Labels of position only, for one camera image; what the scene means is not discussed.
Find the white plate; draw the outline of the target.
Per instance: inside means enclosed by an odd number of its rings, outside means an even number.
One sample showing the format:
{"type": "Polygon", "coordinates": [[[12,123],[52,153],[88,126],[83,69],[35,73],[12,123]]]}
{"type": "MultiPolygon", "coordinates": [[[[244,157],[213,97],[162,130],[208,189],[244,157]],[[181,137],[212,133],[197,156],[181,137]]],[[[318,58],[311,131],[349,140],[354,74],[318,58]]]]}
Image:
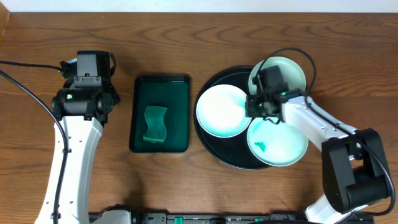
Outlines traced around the white plate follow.
{"type": "Polygon", "coordinates": [[[247,94],[233,85],[216,85],[207,89],[198,99],[195,115],[200,127],[218,138],[241,134],[250,124],[246,116],[247,94]]]}

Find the green wavy sponge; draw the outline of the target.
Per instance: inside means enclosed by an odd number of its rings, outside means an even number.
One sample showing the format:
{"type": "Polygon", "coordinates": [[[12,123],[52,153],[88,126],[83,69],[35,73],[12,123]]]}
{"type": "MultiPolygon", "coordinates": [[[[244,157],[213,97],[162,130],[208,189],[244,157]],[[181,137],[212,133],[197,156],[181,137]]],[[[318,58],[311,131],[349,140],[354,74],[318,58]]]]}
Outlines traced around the green wavy sponge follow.
{"type": "Polygon", "coordinates": [[[144,112],[144,119],[147,124],[147,131],[143,135],[143,140],[147,142],[164,143],[167,137],[165,126],[165,114],[167,108],[163,106],[147,106],[144,112]]]}

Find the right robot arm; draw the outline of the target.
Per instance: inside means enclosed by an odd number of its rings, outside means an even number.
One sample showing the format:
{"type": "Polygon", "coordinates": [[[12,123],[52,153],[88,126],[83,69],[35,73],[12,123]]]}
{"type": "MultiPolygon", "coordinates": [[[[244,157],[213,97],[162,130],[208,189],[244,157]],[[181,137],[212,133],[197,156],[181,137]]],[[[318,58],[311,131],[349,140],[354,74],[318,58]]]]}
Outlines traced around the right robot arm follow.
{"type": "Polygon", "coordinates": [[[353,216],[383,216],[396,203],[380,135],[358,130],[320,108],[307,93],[287,85],[267,87],[248,95],[246,114],[300,131],[322,153],[324,194],[306,208],[310,223],[344,223],[353,216]]]}

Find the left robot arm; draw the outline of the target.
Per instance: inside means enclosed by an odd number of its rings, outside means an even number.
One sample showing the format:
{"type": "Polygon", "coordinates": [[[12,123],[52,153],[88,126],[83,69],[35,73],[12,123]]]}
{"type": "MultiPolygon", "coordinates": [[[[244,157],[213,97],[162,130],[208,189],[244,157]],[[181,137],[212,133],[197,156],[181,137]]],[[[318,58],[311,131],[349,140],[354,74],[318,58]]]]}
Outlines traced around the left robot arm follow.
{"type": "Polygon", "coordinates": [[[96,147],[108,113],[119,102],[113,87],[62,88],[53,98],[54,155],[36,223],[89,223],[96,147]]]}

